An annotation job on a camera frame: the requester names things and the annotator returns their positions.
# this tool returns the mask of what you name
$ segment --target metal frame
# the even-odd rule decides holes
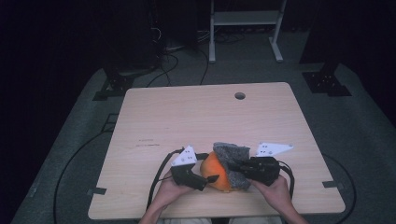
[[[276,26],[275,33],[274,36],[269,37],[269,41],[275,54],[276,61],[278,63],[283,62],[283,57],[276,41],[279,36],[283,15],[285,14],[286,3],[287,0],[282,0],[279,10],[215,12],[215,2],[212,0],[210,8],[209,61],[211,63],[216,62],[215,26],[274,24]]]

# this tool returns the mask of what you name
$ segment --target human hand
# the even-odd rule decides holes
[[[288,223],[308,223],[294,208],[290,198],[288,181],[284,176],[280,175],[271,186],[266,186],[256,180],[249,181]]]
[[[178,185],[172,178],[171,171],[168,171],[163,177],[160,188],[148,207],[148,210],[140,219],[139,224],[157,223],[163,209],[176,201],[181,195],[193,190],[194,189],[190,187]]]
[[[152,203],[166,207],[170,203],[176,201],[181,195],[193,190],[194,189],[190,187],[178,185],[173,179],[171,171],[168,171],[163,177],[160,188]]]
[[[292,206],[289,195],[288,181],[283,175],[280,175],[271,186],[266,186],[256,180],[249,181],[254,187],[256,187],[256,189],[259,190],[262,196],[264,196],[265,200],[276,211],[287,206]]]

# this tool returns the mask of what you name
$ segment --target black cable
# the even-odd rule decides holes
[[[282,169],[286,174],[288,174],[288,176],[290,178],[289,195],[290,195],[290,198],[292,199],[293,198],[293,192],[294,192],[294,182],[295,182],[295,180],[294,180],[293,172],[291,171],[290,167],[289,168],[288,167],[289,167],[288,165],[280,166],[280,169]]]
[[[283,161],[279,161],[280,163],[284,164],[285,166],[287,166],[289,168],[289,170],[291,170],[291,168]]]
[[[169,178],[172,178],[172,176],[171,176],[171,175],[169,175],[168,177],[164,177],[164,178],[162,178],[162,179],[159,179],[158,181],[163,181],[163,180],[165,180],[165,179],[169,179]]]
[[[347,177],[349,178],[350,184],[352,186],[352,190],[353,190],[352,205],[351,205],[349,211],[340,220],[338,220],[336,222],[337,224],[340,224],[340,223],[343,223],[345,220],[347,220],[347,218],[350,217],[350,215],[352,214],[353,210],[355,209],[356,201],[357,201],[357,198],[358,198],[357,192],[356,192],[356,187],[355,187],[355,182],[353,181],[352,175],[347,171],[347,168],[345,168],[345,166],[343,166],[341,164],[341,162],[337,161],[335,158],[333,158],[333,157],[331,157],[331,156],[329,156],[329,155],[327,155],[325,153],[321,153],[321,154],[322,154],[322,156],[324,156],[324,157],[334,161],[335,163],[337,163],[341,167],[341,169],[344,170],[344,172],[346,173]]]
[[[162,63],[161,63],[161,70],[163,70],[163,72],[165,72],[166,78],[168,79],[168,85],[167,86],[172,86],[171,78],[169,77],[168,72],[163,69],[163,64]]]
[[[184,148],[175,150],[175,151],[173,151],[171,153],[168,153],[168,155],[163,160],[163,163],[161,164],[160,168],[158,169],[157,174],[154,177],[154,180],[152,181],[151,188],[150,188],[149,194],[148,194],[148,205],[147,205],[146,209],[149,209],[149,206],[151,205],[152,196],[153,196],[153,193],[154,193],[155,186],[157,185],[158,181],[160,181],[160,175],[163,172],[163,168],[165,167],[166,163],[169,162],[169,160],[172,158],[172,156],[175,153],[181,153],[183,150],[184,150]]]
[[[222,34],[216,35],[215,41],[216,41],[217,44],[221,44],[221,45],[232,45],[232,44],[235,44],[235,43],[245,39],[245,35],[243,35],[243,34],[240,34],[240,35],[242,37],[238,37],[236,35],[228,35],[228,34],[222,33]]]
[[[199,49],[199,51],[201,51],[202,54],[204,54],[205,59],[206,59],[206,68],[205,68],[204,74],[202,75],[201,81],[200,81],[200,83],[199,83],[199,85],[201,86],[202,83],[204,82],[204,78],[205,78],[205,76],[206,76],[207,69],[209,68],[209,59],[207,58],[207,55],[204,53],[203,50]]]
[[[151,83],[153,83],[157,78],[159,78],[159,77],[161,77],[161,76],[163,76],[163,75],[165,75],[165,74],[167,75],[168,72],[174,70],[174,69],[177,67],[177,65],[178,65],[178,58],[177,58],[176,56],[172,55],[172,54],[168,54],[168,56],[171,56],[171,57],[173,57],[174,59],[176,59],[175,65],[174,65],[172,68],[170,68],[169,70],[164,71],[163,73],[159,74],[159,75],[156,76],[154,79],[152,79],[152,80],[148,83],[148,85],[146,86],[146,88],[149,87],[149,86],[151,85]]]
[[[99,132],[97,135],[95,135],[94,137],[90,138],[87,142],[85,142],[73,155],[72,157],[69,159],[69,161],[67,162],[66,166],[62,169],[61,175],[58,178],[58,182],[56,183],[56,187],[55,187],[55,192],[54,192],[54,196],[53,196],[53,206],[52,206],[52,214],[53,214],[53,222],[56,224],[57,223],[57,217],[56,217],[56,202],[57,202],[57,195],[58,195],[58,189],[59,189],[59,185],[61,184],[62,178],[64,177],[64,172],[66,171],[67,167],[69,166],[70,162],[77,156],[77,154],[85,147],[87,146],[90,142],[92,142],[93,140],[95,140],[97,137],[99,137],[100,135],[102,135],[103,133],[112,133],[111,130],[113,130],[114,127],[110,127],[108,129],[102,130],[101,132]]]

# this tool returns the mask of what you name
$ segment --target white shelf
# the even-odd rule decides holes
[[[263,25],[276,24],[279,11],[215,12],[214,25]]]

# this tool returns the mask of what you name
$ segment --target cable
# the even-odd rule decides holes
[[[204,78],[205,78],[205,76],[206,76],[207,69],[209,68],[209,59],[207,58],[207,55],[204,53],[203,50],[199,49],[199,51],[201,51],[201,52],[204,54],[205,59],[206,59],[206,68],[205,68],[204,74],[202,75],[201,81],[200,81],[200,83],[199,83],[199,85],[201,86],[202,83],[204,82]]]
[[[161,77],[161,76],[163,76],[163,75],[167,75],[168,72],[174,70],[174,69],[177,67],[177,65],[178,65],[178,58],[177,58],[176,56],[172,55],[172,54],[167,54],[167,55],[173,57],[174,59],[176,59],[175,65],[174,65],[172,68],[170,68],[169,70],[164,71],[163,73],[159,74],[159,75],[156,76],[154,79],[152,79],[152,80],[148,83],[148,85],[146,86],[146,88],[148,88],[148,87],[151,85],[151,83],[153,83],[157,78],[159,78],[159,77]]]
[[[353,190],[352,205],[351,205],[349,211],[340,220],[338,220],[336,222],[337,224],[340,224],[340,223],[343,223],[345,220],[347,220],[347,218],[350,217],[350,215],[352,214],[353,210],[355,209],[356,201],[357,201],[357,198],[358,198],[357,193],[356,193],[355,182],[353,181],[352,175],[347,171],[347,168],[345,168],[345,166],[343,166],[341,164],[341,162],[337,161],[335,158],[333,158],[333,157],[331,157],[331,156],[329,156],[329,155],[327,155],[325,153],[321,153],[321,154],[322,154],[322,156],[324,156],[324,157],[334,161],[335,163],[337,163],[341,167],[341,169],[344,170],[344,172],[346,173],[347,177],[349,178],[350,184],[352,185],[352,190]]]
[[[156,28],[156,27],[152,27],[152,28],[151,28],[151,30],[156,30],[156,31],[158,31],[158,37],[157,37],[157,40],[153,40],[154,42],[156,42],[156,43],[157,43],[157,41],[159,41],[159,40],[161,39],[161,36],[163,35],[163,33],[161,32],[161,30],[160,30],[160,29],[158,29],[158,28]]]
[[[241,37],[238,37],[236,35],[220,33],[219,35],[216,35],[215,41],[217,44],[221,44],[221,45],[232,45],[232,44],[235,44],[235,43],[245,39],[244,34],[240,34],[240,35],[241,35]]]
[[[184,148],[175,150],[175,151],[173,151],[171,153],[168,153],[168,155],[165,157],[165,159],[163,159],[163,163],[161,164],[160,168],[158,169],[157,174],[154,177],[154,180],[152,181],[151,188],[150,188],[149,194],[148,194],[148,205],[147,205],[146,209],[149,209],[149,206],[151,205],[152,196],[153,196],[153,193],[154,193],[155,186],[157,185],[158,181],[160,181],[160,175],[163,172],[163,168],[165,167],[166,163],[169,162],[169,160],[172,158],[172,156],[175,153],[181,153],[183,150],[184,150]]]
[[[172,86],[171,78],[169,77],[168,72],[163,69],[163,64],[162,63],[161,63],[161,70],[163,70],[163,72],[166,75],[166,78],[168,79],[168,85],[167,86]]]
[[[290,194],[290,198],[292,199],[293,192],[294,192],[294,183],[295,183],[293,171],[285,162],[279,161],[279,163],[282,163],[285,165],[285,166],[280,166],[280,169],[282,169],[286,174],[288,174],[288,176],[290,178],[289,194]]]
[[[210,37],[210,32],[209,31],[198,31],[199,33],[205,33],[204,35],[198,35],[198,43],[203,42],[204,40],[208,39]]]
[[[165,180],[165,179],[169,179],[169,178],[171,178],[172,176],[171,175],[169,175],[168,177],[164,177],[164,178],[162,178],[162,179],[159,179],[158,181],[163,181],[163,180]]]
[[[115,114],[109,114],[107,117],[106,122],[108,122],[108,118],[111,115],[115,115]],[[94,137],[90,138],[87,142],[85,142],[81,147],[78,148],[78,150],[72,155],[72,157],[68,160],[67,164],[64,166],[64,168],[61,171],[61,175],[58,178],[58,182],[56,183],[56,187],[55,187],[55,192],[54,192],[54,196],[53,196],[53,206],[52,206],[52,214],[53,214],[53,223],[57,224],[57,217],[56,217],[56,203],[57,203],[57,195],[58,195],[58,189],[59,189],[59,185],[61,184],[62,178],[64,177],[64,172],[66,171],[67,167],[69,166],[70,162],[77,156],[77,154],[85,147],[87,146],[90,142],[92,142],[93,140],[95,140],[97,137],[99,137],[100,135],[102,135],[103,133],[112,133],[111,131],[114,130],[114,126],[107,128],[107,129],[103,129],[102,131],[99,132],[97,135],[95,135]]]

